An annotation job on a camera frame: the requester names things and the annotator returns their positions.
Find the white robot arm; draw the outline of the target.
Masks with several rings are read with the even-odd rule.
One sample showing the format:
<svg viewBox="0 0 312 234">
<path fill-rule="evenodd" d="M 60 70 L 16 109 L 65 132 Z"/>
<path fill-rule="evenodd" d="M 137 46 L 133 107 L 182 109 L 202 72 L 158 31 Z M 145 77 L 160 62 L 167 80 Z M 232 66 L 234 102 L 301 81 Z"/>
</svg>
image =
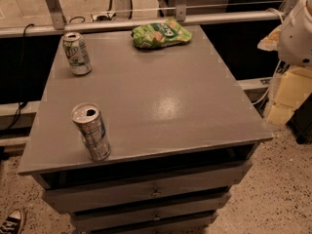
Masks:
<svg viewBox="0 0 312 234">
<path fill-rule="evenodd" d="M 283 22 L 259 41 L 262 51 L 276 51 L 290 67 L 274 74 L 265 120 L 285 125 L 312 94 L 312 0 L 298 0 Z"/>
</svg>

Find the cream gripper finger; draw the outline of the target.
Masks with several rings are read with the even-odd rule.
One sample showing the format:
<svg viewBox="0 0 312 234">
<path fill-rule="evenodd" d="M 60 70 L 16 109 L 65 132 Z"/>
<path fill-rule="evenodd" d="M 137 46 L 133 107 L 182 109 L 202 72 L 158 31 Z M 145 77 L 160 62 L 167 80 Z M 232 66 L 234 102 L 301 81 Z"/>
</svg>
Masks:
<svg viewBox="0 0 312 234">
<path fill-rule="evenodd" d="M 282 126 L 312 94 L 312 68 L 292 65 L 283 75 L 273 78 L 265 120 Z"/>
<path fill-rule="evenodd" d="M 274 28 L 267 36 L 259 41 L 257 47 L 262 51 L 277 51 L 279 36 L 281 32 L 281 25 Z"/>
</svg>

